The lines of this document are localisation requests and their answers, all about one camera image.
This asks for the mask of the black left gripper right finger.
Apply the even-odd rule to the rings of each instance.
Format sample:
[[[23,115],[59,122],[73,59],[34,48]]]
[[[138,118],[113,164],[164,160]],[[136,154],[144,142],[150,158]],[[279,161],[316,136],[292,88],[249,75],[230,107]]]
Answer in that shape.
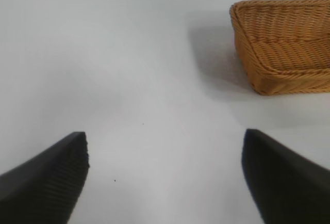
[[[257,129],[247,129],[241,165],[264,223],[329,223],[329,170]]]

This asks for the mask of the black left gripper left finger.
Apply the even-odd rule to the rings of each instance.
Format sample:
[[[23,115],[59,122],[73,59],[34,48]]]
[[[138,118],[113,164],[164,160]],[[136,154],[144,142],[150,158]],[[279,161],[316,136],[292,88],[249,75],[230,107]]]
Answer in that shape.
[[[85,185],[85,132],[72,132],[1,175],[1,223],[68,223]]]

